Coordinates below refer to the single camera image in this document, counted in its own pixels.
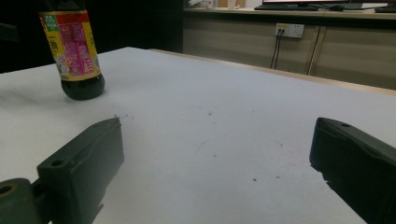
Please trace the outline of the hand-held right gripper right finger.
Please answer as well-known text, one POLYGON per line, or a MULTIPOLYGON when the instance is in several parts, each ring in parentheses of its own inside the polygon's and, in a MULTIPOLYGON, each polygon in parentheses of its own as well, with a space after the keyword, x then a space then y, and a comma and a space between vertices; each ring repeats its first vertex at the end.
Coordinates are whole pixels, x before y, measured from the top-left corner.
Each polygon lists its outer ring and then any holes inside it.
POLYGON ((396 148, 342 121, 317 119, 309 160, 367 224, 396 224, 396 148))

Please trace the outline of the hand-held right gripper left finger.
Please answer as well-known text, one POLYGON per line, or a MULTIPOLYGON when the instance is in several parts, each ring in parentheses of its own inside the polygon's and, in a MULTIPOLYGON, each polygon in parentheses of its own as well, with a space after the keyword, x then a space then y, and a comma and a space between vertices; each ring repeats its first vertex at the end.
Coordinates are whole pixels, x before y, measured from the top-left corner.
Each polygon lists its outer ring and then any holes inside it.
POLYGON ((54 207, 53 224, 92 224, 124 161, 118 118, 97 122, 37 166, 54 207))

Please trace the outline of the dark soy sauce bottle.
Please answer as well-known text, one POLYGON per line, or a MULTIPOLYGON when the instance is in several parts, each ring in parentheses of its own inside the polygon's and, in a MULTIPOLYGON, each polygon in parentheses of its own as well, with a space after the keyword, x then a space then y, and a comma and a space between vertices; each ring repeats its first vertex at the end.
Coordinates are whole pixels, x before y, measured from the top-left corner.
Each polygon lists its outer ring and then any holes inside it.
POLYGON ((100 96, 106 82, 85 0, 38 0, 37 11, 64 93, 77 101, 100 96))

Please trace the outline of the beige metal strut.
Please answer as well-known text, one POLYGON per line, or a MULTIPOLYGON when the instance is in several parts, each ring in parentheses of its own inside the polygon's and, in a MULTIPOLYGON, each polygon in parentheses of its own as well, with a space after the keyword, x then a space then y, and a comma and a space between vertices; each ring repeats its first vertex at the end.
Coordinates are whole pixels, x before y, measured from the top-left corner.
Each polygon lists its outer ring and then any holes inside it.
POLYGON ((326 33, 326 26, 316 26, 312 36, 310 48, 305 62, 305 72, 309 76, 313 76, 316 69, 319 53, 323 44, 324 36, 326 33))

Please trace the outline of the dark curtain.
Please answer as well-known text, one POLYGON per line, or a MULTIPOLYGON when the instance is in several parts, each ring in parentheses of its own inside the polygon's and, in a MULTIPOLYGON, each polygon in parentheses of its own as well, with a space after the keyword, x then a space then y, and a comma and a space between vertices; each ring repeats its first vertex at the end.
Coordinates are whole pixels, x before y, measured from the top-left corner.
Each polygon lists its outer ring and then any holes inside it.
MULTIPOLYGON (((82 0, 99 53, 182 50, 182 0, 82 0)), ((38 12, 45 0, 0 0, 0 74, 52 64, 38 12)))

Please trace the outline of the white wall socket strip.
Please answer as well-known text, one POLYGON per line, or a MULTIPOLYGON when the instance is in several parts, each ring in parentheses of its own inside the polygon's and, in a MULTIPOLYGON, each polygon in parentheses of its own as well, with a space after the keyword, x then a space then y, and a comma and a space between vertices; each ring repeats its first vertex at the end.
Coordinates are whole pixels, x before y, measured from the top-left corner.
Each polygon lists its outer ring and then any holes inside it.
POLYGON ((275 35, 291 38, 302 38, 304 34, 303 24, 278 23, 275 29, 275 35))

